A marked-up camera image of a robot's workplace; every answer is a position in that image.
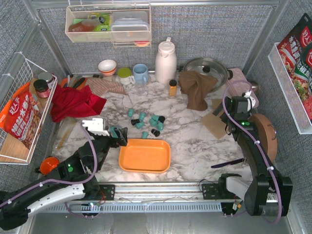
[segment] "white kettle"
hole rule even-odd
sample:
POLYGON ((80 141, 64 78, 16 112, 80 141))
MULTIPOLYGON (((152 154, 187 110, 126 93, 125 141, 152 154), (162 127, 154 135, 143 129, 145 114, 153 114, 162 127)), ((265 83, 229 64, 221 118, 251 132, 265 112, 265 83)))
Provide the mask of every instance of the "white kettle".
POLYGON ((176 53, 175 45, 171 38, 167 38, 158 46, 158 53, 155 60, 156 80, 162 84, 169 84, 169 81, 176 78, 176 53))

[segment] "wooden board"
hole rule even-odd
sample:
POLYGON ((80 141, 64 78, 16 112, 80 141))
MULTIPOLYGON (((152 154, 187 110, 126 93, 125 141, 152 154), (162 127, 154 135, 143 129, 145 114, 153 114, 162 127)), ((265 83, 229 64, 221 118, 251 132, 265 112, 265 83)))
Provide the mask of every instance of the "wooden board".
MULTIPOLYGON (((29 91, 31 93, 36 94, 36 91, 33 86, 33 83, 35 80, 36 78, 33 78, 31 80, 29 91)), ((42 107, 44 108, 47 102, 47 98, 45 99, 38 98, 38 100, 42 104, 42 107)), ((27 162, 22 161, 22 160, 27 159, 28 153, 29 153, 29 150, 26 148, 26 146, 22 142, 20 142, 19 140, 17 140, 10 134, 8 134, 0 150, 0 155, 6 155, 6 156, 14 157, 14 158, 0 156, 0 163, 2 162, 2 163, 28 164, 31 157, 28 158, 27 162)))

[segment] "spice jar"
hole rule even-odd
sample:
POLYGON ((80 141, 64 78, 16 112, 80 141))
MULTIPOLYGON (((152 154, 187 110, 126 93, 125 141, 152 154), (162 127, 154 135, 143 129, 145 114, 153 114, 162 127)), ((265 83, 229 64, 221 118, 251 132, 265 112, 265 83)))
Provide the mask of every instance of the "spice jar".
POLYGON ((49 89, 52 89, 53 87, 53 76, 49 72, 41 72, 38 75, 38 79, 45 80, 48 83, 49 89))
POLYGON ((35 91, 40 98, 47 98, 50 95, 48 83, 45 80, 37 79, 34 82, 35 91))
POLYGON ((169 81, 169 96, 175 96, 176 95, 176 85, 177 82, 175 79, 172 79, 171 81, 169 81))

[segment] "red cloth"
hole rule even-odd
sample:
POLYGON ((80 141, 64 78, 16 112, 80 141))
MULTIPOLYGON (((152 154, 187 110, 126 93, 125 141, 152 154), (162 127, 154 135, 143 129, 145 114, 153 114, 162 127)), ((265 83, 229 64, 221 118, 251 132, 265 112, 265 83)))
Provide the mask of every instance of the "red cloth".
POLYGON ((91 93, 89 86, 81 90, 57 85, 52 98, 51 116, 53 122, 60 122, 65 117, 88 117, 99 115, 106 99, 91 93))

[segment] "orange plastic tray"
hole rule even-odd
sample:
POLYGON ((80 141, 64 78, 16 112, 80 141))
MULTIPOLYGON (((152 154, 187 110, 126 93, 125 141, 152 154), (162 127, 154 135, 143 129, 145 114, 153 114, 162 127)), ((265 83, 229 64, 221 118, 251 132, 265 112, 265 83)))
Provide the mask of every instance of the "orange plastic tray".
POLYGON ((164 140, 129 139, 119 155, 120 167, 128 172, 163 173, 170 162, 170 145, 164 140))

